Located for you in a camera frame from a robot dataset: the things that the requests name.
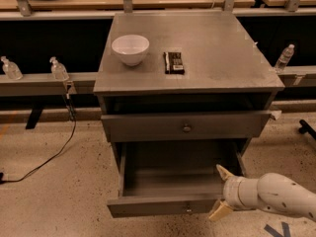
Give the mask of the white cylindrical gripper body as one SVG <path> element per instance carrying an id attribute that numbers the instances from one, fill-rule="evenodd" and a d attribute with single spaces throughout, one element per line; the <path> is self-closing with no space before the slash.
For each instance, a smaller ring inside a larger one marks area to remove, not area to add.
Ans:
<path id="1" fill-rule="evenodd" d="M 233 209 L 258 209 L 258 179 L 230 177 L 224 184 L 223 197 Z"/>

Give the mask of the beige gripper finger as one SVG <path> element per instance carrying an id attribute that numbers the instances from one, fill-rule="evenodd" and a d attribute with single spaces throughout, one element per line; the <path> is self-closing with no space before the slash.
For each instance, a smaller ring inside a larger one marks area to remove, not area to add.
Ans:
<path id="1" fill-rule="evenodd" d="M 213 205 L 213 208 L 209 213 L 208 219 L 212 222 L 218 221 L 233 211 L 234 209 L 225 200 L 219 199 Z"/>
<path id="2" fill-rule="evenodd" d="M 216 169 L 221 177 L 221 179 L 226 182 L 229 178 L 234 177 L 234 174 L 229 172 L 227 169 L 225 169 L 223 166 L 217 164 Z"/>

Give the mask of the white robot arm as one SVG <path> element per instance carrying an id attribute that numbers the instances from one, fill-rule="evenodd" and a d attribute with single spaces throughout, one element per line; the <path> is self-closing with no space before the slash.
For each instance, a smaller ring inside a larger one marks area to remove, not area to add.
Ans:
<path id="1" fill-rule="evenodd" d="M 249 179 L 235 176 L 219 164 L 216 169 L 224 181 L 223 199 L 215 202 L 210 221 L 217 221 L 234 210 L 247 209 L 316 221 L 316 195 L 292 179 L 277 173 Z"/>

